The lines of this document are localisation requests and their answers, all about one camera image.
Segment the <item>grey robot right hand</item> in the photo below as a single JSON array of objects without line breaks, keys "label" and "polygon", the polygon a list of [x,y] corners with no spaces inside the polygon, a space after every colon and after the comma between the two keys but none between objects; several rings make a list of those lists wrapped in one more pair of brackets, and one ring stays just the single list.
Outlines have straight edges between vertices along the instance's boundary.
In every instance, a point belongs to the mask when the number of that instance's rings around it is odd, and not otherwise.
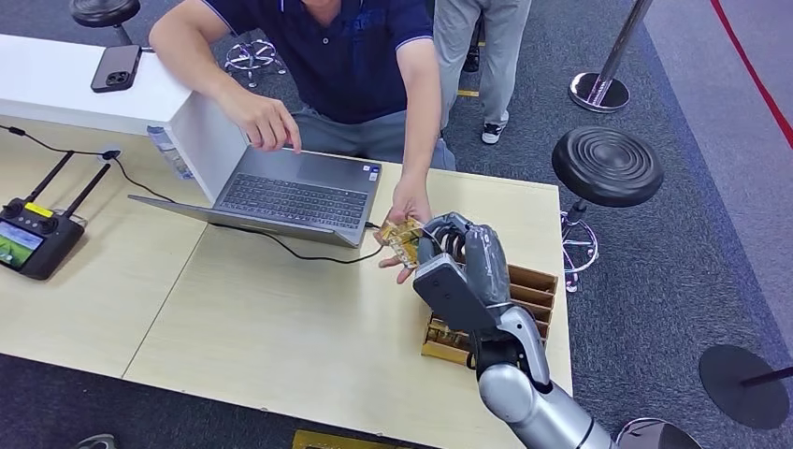
[{"label": "grey robot right hand", "polygon": [[464,261],[471,290],[486,308],[506,304],[509,270],[496,231],[487,224],[475,224],[458,212],[449,212],[423,225],[418,243],[418,262],[427,263],[441,253]]}]

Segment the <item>person's left hand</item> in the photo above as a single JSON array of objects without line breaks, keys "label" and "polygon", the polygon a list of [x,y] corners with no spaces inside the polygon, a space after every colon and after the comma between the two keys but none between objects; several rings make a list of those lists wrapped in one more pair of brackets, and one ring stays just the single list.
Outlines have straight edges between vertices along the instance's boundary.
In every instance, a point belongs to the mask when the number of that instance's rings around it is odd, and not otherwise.
[{"label": "person's left hand", "polygon": [[[392,195],[392,207],[385,216],[383,224],[401,224],[411,217],[423,224],[432,218],[432,212],[426,190],[426,174],[403,174],[396,184]],[[407,268],[397,256],[385,258],[378,264],[379,268],[401,267],[396,276],[396,283],[404,283],[413,273],[414,268]]]}]

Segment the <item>person's right hand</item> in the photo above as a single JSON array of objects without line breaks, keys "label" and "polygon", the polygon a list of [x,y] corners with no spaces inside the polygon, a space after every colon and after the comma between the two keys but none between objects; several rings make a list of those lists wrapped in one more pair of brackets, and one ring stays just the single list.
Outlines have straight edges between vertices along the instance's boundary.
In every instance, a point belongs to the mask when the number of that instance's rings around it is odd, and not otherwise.
[{"label": "person's right hand", "polygon": [[294,152],[301,151],[298,125],[280,100],[242,90],[224,96],[219,104],[254,148],[275,151],[289,147]]}]

